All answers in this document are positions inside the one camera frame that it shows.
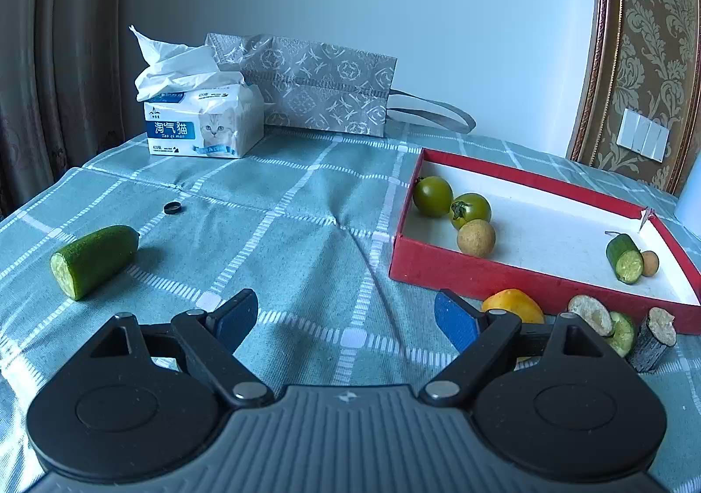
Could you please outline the yellow jackfruit piece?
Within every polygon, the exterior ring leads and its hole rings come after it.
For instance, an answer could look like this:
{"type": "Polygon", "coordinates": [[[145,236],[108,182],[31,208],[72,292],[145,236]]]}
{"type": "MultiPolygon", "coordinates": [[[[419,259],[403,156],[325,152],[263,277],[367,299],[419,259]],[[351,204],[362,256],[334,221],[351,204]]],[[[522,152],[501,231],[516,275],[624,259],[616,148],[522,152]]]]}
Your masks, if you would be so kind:
{"type": "Polygon", "coordinates": [[[504,310],[517,315],[523,323],[544,324],[544,312],[538,303],[522,290],[505,289],[481,303],[481,312],[504,310]]]}

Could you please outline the brown longan without stem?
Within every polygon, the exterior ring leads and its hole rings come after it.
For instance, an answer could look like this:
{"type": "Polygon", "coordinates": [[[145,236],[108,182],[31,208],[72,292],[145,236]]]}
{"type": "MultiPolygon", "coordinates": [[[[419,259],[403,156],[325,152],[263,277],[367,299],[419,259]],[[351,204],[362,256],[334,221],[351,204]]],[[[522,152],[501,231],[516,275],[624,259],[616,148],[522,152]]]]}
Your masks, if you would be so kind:
{"type": "Polygon", "coordinates": [[[465,255],[486,258],[496,245],[496,232],[486,220],[468,221],[457,233],[457,247],[465,255]]]}

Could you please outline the dark sugarcane chunk bitten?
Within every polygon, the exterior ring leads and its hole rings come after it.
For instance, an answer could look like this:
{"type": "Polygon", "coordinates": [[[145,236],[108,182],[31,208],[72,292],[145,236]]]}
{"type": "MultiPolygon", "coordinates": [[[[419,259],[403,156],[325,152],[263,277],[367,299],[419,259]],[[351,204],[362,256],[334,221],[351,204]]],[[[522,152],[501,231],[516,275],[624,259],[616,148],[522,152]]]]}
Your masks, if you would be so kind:
{"type": "Polygon", "coordinates": [[[576,295],[568,303],[568,312],[580,316],[594,332],[602,337],[611,336],[613,321],[607,308],[592,296],[576,295]]]}

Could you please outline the green tomato with calyx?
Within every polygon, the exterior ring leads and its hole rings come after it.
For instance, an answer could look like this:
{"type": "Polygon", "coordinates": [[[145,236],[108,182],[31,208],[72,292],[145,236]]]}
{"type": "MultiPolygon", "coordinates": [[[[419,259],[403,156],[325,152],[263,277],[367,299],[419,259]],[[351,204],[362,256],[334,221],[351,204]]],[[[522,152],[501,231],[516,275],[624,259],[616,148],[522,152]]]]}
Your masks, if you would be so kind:
{"type": "Polygon", "coordinates": [[[492,209],[489,202],[480,194],[466,193],[453,200],[449,210],[450,222],[456,230],[472,220],[492,219],[492,209]]]}

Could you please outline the green tomato round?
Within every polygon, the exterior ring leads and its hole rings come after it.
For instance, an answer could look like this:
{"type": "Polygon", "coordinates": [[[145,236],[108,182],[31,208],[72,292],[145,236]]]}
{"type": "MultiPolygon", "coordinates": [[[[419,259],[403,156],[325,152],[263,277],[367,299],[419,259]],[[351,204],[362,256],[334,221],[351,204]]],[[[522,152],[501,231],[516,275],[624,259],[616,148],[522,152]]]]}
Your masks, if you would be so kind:
{"type": "Polygon", "coordinates": [[[453,190],[450,184],[439,176],[424,176],[414,182],[412,201],[419,213],[429,218],[446,216],[452,206],[453,190]]]}

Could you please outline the green cucumber chunk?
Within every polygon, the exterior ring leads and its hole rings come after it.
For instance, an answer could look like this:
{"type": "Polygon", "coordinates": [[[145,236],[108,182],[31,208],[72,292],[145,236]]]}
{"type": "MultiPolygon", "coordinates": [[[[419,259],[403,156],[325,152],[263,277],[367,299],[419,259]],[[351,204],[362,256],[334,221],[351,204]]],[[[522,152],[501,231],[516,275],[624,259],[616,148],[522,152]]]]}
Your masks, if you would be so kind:
{"type": "Polygon", "coordinates": [[[628,234],[614,235],[606,246],[606,258],[616,279],[627,285],[637,283],[643,275],[643,256],[628,234]]]}

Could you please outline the dark sugarcane chunk whole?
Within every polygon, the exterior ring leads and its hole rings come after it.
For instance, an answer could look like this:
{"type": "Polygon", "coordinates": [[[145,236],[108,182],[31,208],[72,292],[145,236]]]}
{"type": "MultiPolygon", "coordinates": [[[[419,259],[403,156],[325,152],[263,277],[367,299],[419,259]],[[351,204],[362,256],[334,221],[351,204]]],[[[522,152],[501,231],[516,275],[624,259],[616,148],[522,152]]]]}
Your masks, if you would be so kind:
{"type": "Polygon", "coordinates": [[[674,321],[675,316],[666,309],[653,307],[648,311],[637,339],[627,354],[627,361],[636,372],[654,371],[666,351],[675,346],[677,333],[674,321]]]}

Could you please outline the brown longan with stem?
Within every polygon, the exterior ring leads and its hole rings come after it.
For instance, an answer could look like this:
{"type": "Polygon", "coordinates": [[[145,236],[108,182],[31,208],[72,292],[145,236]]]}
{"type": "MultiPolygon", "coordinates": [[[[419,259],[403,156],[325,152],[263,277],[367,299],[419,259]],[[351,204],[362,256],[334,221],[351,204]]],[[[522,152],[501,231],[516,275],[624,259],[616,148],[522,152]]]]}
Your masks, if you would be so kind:
{"type": "MultiPolygon", "coordinates": [[[[620,232],[613,232],[613,231],[607,231],[606,235],[608,235],[609,238],[613,238],[614,235],[619,234],[620,232]]],[[[654,251],[641,251],[641,255],[643,256],[644,259],[644,271],[643,275],[641,277],[652,277],[656,275],[658,269],[659,269],[659,258],[658,255],[654,251]]]]}

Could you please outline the small green cucumber slice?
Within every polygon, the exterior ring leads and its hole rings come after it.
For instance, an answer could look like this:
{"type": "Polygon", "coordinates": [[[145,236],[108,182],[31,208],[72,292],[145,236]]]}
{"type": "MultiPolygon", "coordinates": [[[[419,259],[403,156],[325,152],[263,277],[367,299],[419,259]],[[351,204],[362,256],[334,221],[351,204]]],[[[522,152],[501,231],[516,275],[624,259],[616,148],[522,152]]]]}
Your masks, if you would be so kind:
{"type": "Polygon", "coordinates": [[[612,333],[606,341],[621,358],[626,358],[636,341],[637,327],[630,316],[621,312],[610,312],[612,333]]]}

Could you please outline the small black cap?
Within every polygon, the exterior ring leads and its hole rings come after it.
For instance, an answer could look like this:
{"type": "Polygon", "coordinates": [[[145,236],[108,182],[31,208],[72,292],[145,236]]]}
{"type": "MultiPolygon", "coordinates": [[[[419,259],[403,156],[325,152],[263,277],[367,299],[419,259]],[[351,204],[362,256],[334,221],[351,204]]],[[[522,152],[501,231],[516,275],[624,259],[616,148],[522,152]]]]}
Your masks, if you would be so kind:
{"type": "Polygon", "coordinates": [[[167,215],[177,214],[182,210],[182,205],[178,201],[167,202],[163,207],[163,212],[167,215]]]}

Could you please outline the cucumber end piece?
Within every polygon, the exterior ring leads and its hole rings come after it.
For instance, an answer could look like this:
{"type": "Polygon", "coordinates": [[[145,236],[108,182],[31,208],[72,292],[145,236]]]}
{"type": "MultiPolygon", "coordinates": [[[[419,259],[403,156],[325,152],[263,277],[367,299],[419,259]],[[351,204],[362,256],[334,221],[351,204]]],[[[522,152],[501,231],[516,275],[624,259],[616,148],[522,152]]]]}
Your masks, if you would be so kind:
{"type": "Polygon", "coordinates": [[[80,301],[132,262],[139,239],[139,233],[126,225],[89,233],[51,256],[52,276],[65,296],[80,301]]]}

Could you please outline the teal plaid tablecloth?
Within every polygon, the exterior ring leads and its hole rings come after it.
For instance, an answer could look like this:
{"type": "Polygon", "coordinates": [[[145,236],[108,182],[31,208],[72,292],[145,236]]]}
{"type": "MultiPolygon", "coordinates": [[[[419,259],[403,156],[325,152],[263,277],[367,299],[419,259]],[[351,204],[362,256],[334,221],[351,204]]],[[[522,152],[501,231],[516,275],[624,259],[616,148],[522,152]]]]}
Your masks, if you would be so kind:
{"type": "Polygon", "coordinates": [[[237,357],[287,384],[421,386],[454,357],[428,290],[389,276],[419,151],[460,153],[649,206],[698,259],[675,199],[631,178],[524,146],[402,123],[380,138],[268,129],[244,158],[157,157],[144,137],[69,170],[1,220],[1,487],[42,473],[25,434],[35,394],[117,312],[164,323],[249,287],[259,321],[237,357]],[[182,210],[163,207],[178,201],[182,210]],[[53,252],[110,225],[140,235],[133,263],[83,301],[53,252]]]}

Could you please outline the white tissue pack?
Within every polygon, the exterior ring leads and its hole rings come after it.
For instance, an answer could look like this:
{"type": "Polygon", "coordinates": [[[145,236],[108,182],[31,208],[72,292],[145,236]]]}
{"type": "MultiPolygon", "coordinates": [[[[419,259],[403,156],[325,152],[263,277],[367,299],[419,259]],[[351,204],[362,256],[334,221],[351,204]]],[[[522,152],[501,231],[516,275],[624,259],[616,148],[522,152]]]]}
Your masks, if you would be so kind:
{"type": "Polygon", "coordinates": [[[131,30],[146,68],[134,80],[150,153],[242,158],[264,137],[264,99],[214,48],[156,41],[131,30]]]}

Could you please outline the light blue electric kettle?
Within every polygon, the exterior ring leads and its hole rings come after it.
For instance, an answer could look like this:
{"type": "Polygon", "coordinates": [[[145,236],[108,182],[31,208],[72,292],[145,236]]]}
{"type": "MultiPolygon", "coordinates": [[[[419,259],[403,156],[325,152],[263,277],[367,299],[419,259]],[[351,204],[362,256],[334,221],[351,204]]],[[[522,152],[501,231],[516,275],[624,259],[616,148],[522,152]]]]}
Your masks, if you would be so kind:
{"type": "Polygon", "coordinates": [[[701,234],[701,153],[689,171],[675,207],[675,218],[694,235],[701,234]]]}

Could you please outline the gold ornate wall frame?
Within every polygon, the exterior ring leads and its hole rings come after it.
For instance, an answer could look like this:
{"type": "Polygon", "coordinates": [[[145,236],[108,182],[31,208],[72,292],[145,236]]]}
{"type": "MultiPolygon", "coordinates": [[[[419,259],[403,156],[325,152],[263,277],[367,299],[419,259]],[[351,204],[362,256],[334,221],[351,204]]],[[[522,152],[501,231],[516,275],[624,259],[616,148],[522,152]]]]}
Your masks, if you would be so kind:
{"type": "Polygon", "coordinates": [[[700,152],[700,0],[594,0],[567,155],[679,194],[700,152]],[[625,110],[668,130],[652,161],[618,144],[625,110]]]}

